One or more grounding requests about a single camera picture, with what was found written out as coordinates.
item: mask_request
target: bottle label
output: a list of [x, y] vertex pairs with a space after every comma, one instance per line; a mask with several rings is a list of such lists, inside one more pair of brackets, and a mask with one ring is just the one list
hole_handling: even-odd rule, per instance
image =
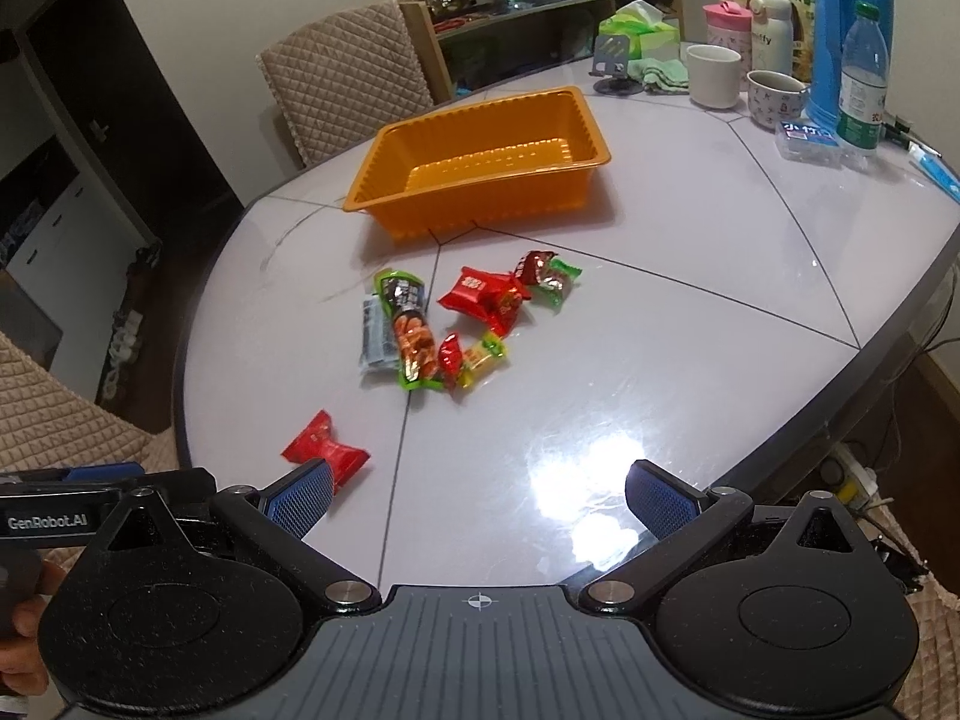
[[880, 142], [886, 103], [886, 86], [874, 86], [843, 74], [837, 135], [858, 148], [876, 148]]

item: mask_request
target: plastic water bottle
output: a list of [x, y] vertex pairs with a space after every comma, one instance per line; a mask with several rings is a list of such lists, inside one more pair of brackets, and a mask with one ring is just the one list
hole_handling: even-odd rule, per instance
[[837, 135], [848, 164], [856, 169], [870, 164], [883, 128], [890, 52], [879, 22], [880, 9], [858, 1], [856, 21], [843, 43]]

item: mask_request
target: black circular motor housing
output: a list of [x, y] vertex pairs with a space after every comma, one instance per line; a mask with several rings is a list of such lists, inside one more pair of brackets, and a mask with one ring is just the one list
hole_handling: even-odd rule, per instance
[[181, 533], [83, 555], [42, 617], [40, 651], [69, 701], [172, 714], [266, 683], [301, 633], [301, 608], [282, 581], [200, 555]]
[[860, 533], [846, 551], [800, 546], [801, 534], [791, 518], [763, 554], [679, 581], [656, 611], [656, 641], [693, 685], [746, 712], [890, 702], [918, 646], [904, 594]]

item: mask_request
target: candy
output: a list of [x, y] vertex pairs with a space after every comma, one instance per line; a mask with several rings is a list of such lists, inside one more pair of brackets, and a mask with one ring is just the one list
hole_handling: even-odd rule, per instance
[[448, 386], [467, 388], [477, 379], [487, 375], [490, 368], [507, 356], [507, 347], [493, 332], [483, 333], [483, 338], [474, 343], [467, 351], [460, 348], [456, 333], [451, 333], [440, 344], [440, 367], [448, 380]]
[[579, 268], [566, 264], [553, 251], [531, 251], [514, 271], [520, 283], [533, 287], [556, 308], [566, 300], [573, 282], [582, 274]]
[[333, 491], [342, 488], [353, 474], [370, 459], [370, 453], [355, 446], [333, 440], [333, 420], [322, 410], [318, 412], [281, 454], [291, 463], [323, 459], [333, 475]]
[[462, 268], [460, 280], [438, 303], [450, 311], [486, 322], [502, 338], [514, 328], [520, 306], [529, 299], [530, 293], [513, 274], [488, 274]]
[[360, 353], [360, 370], [368, 373], [376, 370], [397, 370], [400, 367], [400, 351], [394, 329], [387, 321], [379, 295], [366, 295], [363, 299], [363, 351]]
[[373, 277], [400, 353], [403, 389], [443, 389], [437, 345], [426, 323], [426, 286], [404, 271], [381, 271]]

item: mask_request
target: door handle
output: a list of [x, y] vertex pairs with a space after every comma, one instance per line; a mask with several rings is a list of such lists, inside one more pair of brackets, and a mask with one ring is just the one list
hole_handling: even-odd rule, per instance
[[109, 132], [110, 125], [105, 124], [102, 127], [100, 126], [97, 119], [93, 119], [88, 125], [88, 129], [93, 133], [93, 137], [96, 139], [97, 143], [105, 143], [107, 141], [107, 132]]

